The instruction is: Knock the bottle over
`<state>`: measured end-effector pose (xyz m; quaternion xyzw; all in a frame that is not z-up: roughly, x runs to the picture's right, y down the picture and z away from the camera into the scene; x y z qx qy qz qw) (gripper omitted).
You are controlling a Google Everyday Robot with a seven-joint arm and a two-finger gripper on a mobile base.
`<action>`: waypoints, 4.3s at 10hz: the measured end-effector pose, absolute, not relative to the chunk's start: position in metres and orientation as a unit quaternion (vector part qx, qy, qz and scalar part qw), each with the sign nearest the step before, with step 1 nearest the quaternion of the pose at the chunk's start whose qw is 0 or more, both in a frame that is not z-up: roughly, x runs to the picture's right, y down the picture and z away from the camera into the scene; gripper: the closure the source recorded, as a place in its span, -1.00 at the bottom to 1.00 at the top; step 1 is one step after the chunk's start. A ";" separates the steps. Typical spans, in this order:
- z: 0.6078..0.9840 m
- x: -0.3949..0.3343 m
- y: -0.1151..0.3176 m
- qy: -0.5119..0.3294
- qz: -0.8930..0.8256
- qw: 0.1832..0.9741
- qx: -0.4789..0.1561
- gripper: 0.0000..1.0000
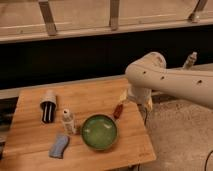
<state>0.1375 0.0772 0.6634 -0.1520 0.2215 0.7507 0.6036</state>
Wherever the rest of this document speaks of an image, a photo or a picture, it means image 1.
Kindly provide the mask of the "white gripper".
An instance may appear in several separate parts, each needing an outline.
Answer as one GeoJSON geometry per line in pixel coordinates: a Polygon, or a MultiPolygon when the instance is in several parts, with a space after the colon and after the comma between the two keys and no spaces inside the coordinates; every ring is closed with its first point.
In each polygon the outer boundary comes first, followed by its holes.
{"type": "Polygon", "coordinates": [[[40,107],[41,109],[43,109],[42,121],[44,123],[47,123],[47,121],[53,122],[52,121],[52,115],[54,113],[53,108],[57,107],[57,96],[53,90],[47,90],[44,93],[41,99],[40,107]],[[49,115],[47,114],[48,103],[49,103],[49,115]]]}

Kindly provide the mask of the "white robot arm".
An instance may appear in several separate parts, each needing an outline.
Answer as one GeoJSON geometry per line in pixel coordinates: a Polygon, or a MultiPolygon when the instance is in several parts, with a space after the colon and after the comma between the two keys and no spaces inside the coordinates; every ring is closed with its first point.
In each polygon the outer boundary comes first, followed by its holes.
{"type": "Polygon", "coordinates": [[[120,96],[119,103],[126,100],[151,107],[151,91],[191,101],[213,109],[213,71],[190,70],[187,59],[182,69],[168,69],[164,56],[150,52],[129,64],[125,77],[130,85],[120,96]]]}

